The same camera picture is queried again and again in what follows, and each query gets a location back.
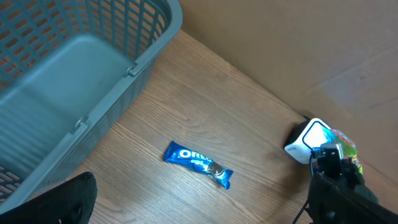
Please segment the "green clear snack packet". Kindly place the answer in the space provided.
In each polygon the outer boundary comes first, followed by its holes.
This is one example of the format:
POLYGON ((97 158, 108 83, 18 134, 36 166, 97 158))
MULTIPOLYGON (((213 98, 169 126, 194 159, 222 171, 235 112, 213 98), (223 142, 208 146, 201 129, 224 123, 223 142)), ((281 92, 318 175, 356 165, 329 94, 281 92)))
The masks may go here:
POLYGON ((363 167, 358 160, 356 144, 338 129, 324 129, 323 132, 326 143, 322 144, 321 148, 337 151, 337 155, 341 161, 353 164, 358 168, 358 172, 363 174, 363 167))

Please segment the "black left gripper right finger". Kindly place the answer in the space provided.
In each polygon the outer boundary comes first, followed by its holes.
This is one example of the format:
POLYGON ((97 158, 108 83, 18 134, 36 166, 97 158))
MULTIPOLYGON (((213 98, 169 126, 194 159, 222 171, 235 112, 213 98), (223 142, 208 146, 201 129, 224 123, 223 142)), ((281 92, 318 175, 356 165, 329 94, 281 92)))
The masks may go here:
POLYGON ((313 223, 397 223, 396 213, 320 173, 311 180, 307 200, 313 223))

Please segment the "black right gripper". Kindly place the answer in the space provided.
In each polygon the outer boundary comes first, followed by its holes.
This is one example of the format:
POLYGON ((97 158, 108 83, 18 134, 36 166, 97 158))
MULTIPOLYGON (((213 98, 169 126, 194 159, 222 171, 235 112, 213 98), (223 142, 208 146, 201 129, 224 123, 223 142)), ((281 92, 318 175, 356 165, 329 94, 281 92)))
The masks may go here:
POLYGON ((364 185, 362 166, 354 157, 339 160, 337 157, 321 157, 312 163, 312 176, 321 173, 346 187, 364 185))

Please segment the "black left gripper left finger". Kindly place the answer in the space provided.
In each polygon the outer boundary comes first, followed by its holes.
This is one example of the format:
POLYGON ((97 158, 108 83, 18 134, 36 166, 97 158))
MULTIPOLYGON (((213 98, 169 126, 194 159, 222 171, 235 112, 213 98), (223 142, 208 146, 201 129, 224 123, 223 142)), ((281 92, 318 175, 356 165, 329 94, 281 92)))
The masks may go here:
POLYGON ((61 185, 1 214, 1 224, 87 224, 98 194, 96 179, 84 172, 61 185))

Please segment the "blue Oreo cookie packet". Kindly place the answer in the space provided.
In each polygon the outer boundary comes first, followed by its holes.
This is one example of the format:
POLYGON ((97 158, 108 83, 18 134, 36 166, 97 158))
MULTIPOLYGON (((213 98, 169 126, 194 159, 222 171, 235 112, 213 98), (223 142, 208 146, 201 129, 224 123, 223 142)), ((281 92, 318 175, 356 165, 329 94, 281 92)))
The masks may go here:
POLYGON ((194 172, 209 175, 226 190, 230 188, 233 171, 219 165, 213 159, 172 141, 164 154, 164 161, 178 164, 194 172))

